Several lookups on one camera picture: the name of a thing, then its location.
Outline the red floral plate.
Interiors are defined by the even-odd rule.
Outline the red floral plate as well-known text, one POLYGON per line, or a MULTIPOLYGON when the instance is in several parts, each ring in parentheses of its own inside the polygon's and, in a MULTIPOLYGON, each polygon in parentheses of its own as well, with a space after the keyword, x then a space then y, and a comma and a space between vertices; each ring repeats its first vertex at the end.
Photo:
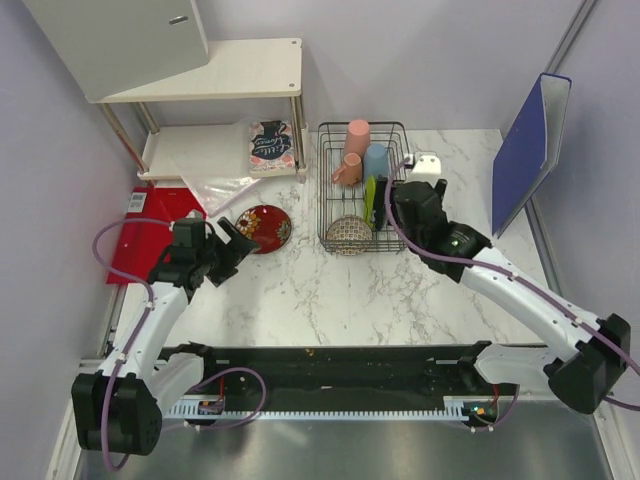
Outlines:
POLYGON ((236 228, 256 242, 255 254, 269 254, 283 247, 291 237, 293 224, 289 215, 279 207, 259 204, 240 214, 236 228))

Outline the black wire dish rack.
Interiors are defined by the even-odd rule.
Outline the black wire dish rack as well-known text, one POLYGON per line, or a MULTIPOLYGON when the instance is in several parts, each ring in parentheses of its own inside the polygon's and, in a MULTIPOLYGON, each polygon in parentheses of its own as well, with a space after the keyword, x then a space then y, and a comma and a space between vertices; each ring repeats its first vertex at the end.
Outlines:
POLYGON ((400 252, 405 245, 384 213, 384 188, 409 153, 398 121, 324 122, 317 134, 317 233, 325 250, 341 255, 400 252))

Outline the black plate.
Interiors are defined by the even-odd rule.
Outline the black plate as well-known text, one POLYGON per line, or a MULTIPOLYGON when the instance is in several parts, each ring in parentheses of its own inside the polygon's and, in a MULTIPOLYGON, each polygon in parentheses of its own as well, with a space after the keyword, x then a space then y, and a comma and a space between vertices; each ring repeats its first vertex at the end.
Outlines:
POLYGON ((388 182, 386 176, 378 175, 373 202, 373 224, 375 231, 381 231, 387 223, 385 207, 385 188, 388 182))

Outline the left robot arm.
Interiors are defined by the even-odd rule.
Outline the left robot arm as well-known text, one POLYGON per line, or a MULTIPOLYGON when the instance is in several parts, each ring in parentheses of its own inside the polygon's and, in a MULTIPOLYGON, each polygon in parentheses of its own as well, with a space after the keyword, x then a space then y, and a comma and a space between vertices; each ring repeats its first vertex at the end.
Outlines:
POLYGON ((93 373, 76 376, 71 398, 79 446, 99 451, 110 470, 111 453, 150 454, 161 435, 167 411, 191 388, 208 393, 219 382, 219 369, 196 353, 172 354, 155 367, 169 333, 204 282, 219 286, 258 250, 228 219, 216 227, 201 218, 168 224, 172 238, 141 284, 147 299, 139 319, 93 373))

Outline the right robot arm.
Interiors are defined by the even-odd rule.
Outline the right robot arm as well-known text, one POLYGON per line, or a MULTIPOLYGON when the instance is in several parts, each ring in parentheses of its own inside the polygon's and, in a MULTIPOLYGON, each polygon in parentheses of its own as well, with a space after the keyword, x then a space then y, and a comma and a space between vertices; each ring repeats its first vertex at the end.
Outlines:
POLYGON ((442 207, 446 186, 445 180, 386 186, 391 226, 432 271, 492 300, 542 342, 480 343, 458 368, 460 386, 473 394, 503 383, 550 391, 569 408, 593 413, 612 399, 627 369, 639 369, 630 356, 629 323, 571 305, 524 274, 484 235, 449 220, 442 207))

